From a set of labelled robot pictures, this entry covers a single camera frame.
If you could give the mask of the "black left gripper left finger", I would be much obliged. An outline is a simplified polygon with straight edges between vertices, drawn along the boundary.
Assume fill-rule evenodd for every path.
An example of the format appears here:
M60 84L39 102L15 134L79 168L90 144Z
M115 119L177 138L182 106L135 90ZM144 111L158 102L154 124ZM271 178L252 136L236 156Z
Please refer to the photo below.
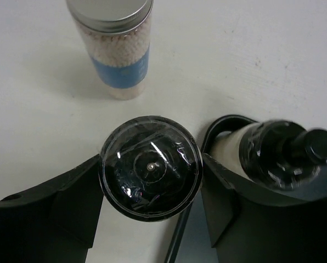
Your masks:
M0 200L0 262L85 262L103 202L98 160Z

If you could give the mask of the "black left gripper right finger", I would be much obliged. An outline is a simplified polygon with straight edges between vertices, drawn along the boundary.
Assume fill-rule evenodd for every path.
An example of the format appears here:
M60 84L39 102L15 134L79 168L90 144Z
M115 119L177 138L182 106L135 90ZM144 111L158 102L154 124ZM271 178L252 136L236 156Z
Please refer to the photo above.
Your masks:
M202 200L220 262L327 262L327 197L285 196L203 155Z

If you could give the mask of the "black-cap salt bottle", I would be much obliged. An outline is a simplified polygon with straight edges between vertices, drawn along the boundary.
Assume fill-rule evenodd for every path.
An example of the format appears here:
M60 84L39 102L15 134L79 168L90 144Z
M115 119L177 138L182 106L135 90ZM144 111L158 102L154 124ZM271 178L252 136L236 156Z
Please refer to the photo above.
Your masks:
M286 120L251 123L217 138L210 155L249 181L292 191L327 167L327 130Z

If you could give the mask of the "clear-cap salt grinder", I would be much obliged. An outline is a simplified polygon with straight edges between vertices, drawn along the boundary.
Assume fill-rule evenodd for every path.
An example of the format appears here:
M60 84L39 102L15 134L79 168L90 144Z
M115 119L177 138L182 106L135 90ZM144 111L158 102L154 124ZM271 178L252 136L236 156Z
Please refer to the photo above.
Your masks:
M194 200L202 182L202 155L179 123L140 116L106 139L98 175L104 196L121 214L137 221L163 221Z

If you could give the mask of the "blue-label silver-lid bead jar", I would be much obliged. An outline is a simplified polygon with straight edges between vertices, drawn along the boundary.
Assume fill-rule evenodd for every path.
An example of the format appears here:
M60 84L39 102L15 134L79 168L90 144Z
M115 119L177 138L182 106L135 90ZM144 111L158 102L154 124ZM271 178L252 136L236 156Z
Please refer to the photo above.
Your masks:
M145 89L153 4L66 1L99 78L117 99L134 99Z

